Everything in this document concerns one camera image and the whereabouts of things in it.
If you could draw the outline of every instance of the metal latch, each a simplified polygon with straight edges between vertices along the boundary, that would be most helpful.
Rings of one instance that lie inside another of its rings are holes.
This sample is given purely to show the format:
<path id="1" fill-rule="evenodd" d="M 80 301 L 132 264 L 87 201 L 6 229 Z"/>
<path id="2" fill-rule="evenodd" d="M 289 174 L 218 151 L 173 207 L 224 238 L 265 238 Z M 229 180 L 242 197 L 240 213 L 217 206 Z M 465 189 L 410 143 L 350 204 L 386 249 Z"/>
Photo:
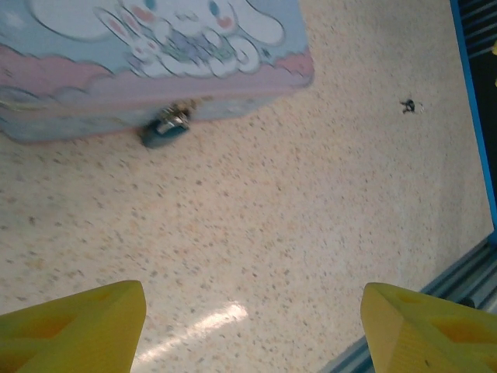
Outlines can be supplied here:
<path id="1" fill-rule="evenodd" d="M 164 109 L 159 113 L 155 124 L 155 130 L 159 134 L 165 134 L 173 128 L 181 127 L 184 130 L 189 128 L 189 119 L 191 118 L 191 109 L 186 108 L 183 105 L 173 105 L 168 109 Z"/>

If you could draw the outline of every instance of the blue edge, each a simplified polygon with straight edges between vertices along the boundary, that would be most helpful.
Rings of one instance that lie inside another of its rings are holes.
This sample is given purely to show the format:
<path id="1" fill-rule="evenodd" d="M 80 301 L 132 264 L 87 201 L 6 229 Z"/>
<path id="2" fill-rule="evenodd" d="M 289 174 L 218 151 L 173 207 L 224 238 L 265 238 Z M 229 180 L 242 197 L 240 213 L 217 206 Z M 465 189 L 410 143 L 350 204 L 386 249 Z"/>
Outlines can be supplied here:
<path id="1" fill-rule="evenodd" d="M 488 237 L 488 241 L 495 245 L 497 244 L 497 232 L 495 231 L 495 223 L 497 222 L 497 204 L 495 203 L 494 188 L 492 185 L 492 178 L 490 177 L 490 167 L 488 166 L 487 151 L 485 149 L 485 141 L 483 139 L 483 131 L 481 130 L 480 115 L 478 113 L 478 104 L 476 102 L 476 93 L 474 92 L 473 78 L 471 77 L 471 69 L 469 65 L 469 57 L 467 55 L 466 43 L 463 33 L 463 23 L 461 14 L 459 12 L 459 5 L 457 0 L 450 0 L 452 7 L 452 16 L 456 26 L 457 43 L 459 44 L 459 52 L 461 54 L 461 62 L 463 65 L 464 80 L 466 81 L 467 96 L 469 99 L 469 106 L 471 108 L 471 115 L 473 117 L 474 133 L 476 135 L 476 142 L 478 143 L 478 150 L 480 152 L 481 167 L 483 168 L 483 177 L 487 188 L 488 202 L 490 203 L 490 213 L 494 225 L 494 232 Z"/>
<path id="2" fill-rule="evenodd" d="M 487 151 L 485 149 L 485 141 L 483 139 L 483 131 L 481 130 L 480 115 L 478 113 L 478 104 L 476 102 L 476 93 L 473 86 L 473 78 L 471 76 L 471 69 L 469 65 L 469 57 L 467 55 L 466 44 L 464 40 L 463 24 L 461 20 L 461 14 L 459 13 L 459 5 L 457 0 L 450 0 L 450 6 L 452 8 L 452 15 L 454 17 L 454 24 L 456 28 L 457 44 L 459 45 L 459 51 L 461 53 L 461 62 L 463 65 L 464 80 L 466 82 L 467 96 L 469 99 L 469 105 L 471 109 L 471 116 L 473 117 L 474 134 L 476 135 L 476 142 L 478 144 L 478 151 L 480 153 L 481 167 L 483 168 L 483 177 L 485 180 L 485 187 L 487 189 L 488 202 L 490 204 L 490 213 L 492 215 L 492 221 L 494 225 L 494 231 L 488 237 L 488 242 L 491 245 L 497 244 L 497 231 L 495 230 L 495 223 L 497 222 L 497 204 L 495 203 L 494 187 L 492 185 L 492 178 L 490 176 L 490 167 L 488 166 Z M 359 346 L 363 343 L 363 340 L 358 340 L 354 346 L 350 348 L 353 349 L 356 345 Z M 364 344 L 359 347 L 354 354 L 349 356 L 347 359 L 342 361 L 340 364 L 336 365 L 333 371 L 341 371 L 346 367 L 351 361 L 357 358 L 358 355 L 362 354 L 367 349 L 367 345 Z M 373 366 L 371 356 L 369 356 L 355 371 L 364 371 L 369 367 Z"/>

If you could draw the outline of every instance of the yellow plastic part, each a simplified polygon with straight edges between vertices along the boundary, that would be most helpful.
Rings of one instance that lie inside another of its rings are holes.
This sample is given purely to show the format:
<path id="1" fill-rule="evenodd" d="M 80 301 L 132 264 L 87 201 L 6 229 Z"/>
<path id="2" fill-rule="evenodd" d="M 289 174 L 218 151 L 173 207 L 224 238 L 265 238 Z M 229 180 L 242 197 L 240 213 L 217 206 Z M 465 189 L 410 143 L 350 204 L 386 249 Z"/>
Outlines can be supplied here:
<path id="1" fill-rule="evenodd" d="M 0 315 L 0 372 L 128 373 L 145 313 L 124 281 Z"/>
<path id="2" fill-rule="evenodd" d="M 497 316 L 368 284 L 361 317 L 376 373 L 497 372 Z"/>

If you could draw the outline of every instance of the cartoon bunny print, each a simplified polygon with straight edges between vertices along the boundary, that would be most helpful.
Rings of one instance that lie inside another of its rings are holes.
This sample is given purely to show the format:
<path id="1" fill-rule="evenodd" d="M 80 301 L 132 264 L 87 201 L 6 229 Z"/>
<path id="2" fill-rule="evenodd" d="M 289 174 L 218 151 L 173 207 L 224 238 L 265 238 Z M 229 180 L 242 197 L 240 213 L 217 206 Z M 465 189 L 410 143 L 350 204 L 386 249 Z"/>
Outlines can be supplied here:
<path id="1" fill-rule="evenodd" d="M 105 9 L 97 8 L 95 14 L 110 31 L 130 46 L 128 62 L 135 74 L 150 77 L 170 75 L 160 61 L 159 45 L 142 33 L 138 21 L 125 8 L 118 9 L 120 20 Z"/>
<path id="2" fill-rule="evenodd" d="M 152 78 L 253 73 L 259 52 L 239 30 L 268 46 L 284 39 L 281 24 L 248 0 L 27 1 L 34 16 L 61 35 L 95 40 L 110 30 L 130 46 L 132 71 Z"/>
<path id="3" fill-rule="evenodd" d="M 246 0 L 122 0 L 163 46 L 162 64 L 174 75 L 224 77 L 255 72 L 259 52 L 238 28 L 266 45 L 283 41 L 283 27 Z"/>

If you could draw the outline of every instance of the light blue tin box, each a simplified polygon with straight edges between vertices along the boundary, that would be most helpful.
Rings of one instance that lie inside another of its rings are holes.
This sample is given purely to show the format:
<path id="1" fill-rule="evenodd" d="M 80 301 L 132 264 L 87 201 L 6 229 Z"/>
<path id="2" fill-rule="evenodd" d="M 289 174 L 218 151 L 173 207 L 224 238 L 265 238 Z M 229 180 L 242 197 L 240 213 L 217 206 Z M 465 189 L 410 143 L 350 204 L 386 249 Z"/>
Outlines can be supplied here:
<path id="1" fill-rule="evenodd" d="M 0 129 L 21 142 L 245 115 L 308 86 L 297 0 L 3 0 Z"/>

